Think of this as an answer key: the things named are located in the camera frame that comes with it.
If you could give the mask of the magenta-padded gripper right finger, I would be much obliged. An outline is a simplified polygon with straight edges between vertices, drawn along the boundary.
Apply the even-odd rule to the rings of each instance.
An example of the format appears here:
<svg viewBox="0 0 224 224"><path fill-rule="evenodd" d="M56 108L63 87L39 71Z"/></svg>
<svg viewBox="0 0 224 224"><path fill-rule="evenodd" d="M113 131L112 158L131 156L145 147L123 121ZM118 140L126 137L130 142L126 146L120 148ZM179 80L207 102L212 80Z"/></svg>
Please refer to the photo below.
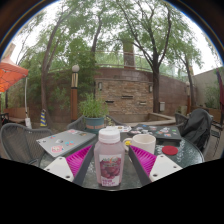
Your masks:
<svg viewBox="0 0 224 224"><path fill-rule="evenodd" d="M135 146L129 147L128 154L143 186L181 170L164 154L156 156Z"/></svg>

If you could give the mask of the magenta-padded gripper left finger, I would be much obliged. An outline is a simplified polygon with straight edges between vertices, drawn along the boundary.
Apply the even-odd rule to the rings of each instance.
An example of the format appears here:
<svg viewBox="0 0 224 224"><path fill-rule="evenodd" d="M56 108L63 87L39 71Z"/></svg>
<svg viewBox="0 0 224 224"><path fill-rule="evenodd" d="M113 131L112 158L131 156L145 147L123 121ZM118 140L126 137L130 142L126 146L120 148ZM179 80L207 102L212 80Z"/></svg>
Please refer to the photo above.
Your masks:
<svg viewBox="0 0 224 224"><path fill-rule="evenodd" d="M92 157L93 146L89 145L67 158L58 157L45 168L45 171L81 186Z"/></svg>

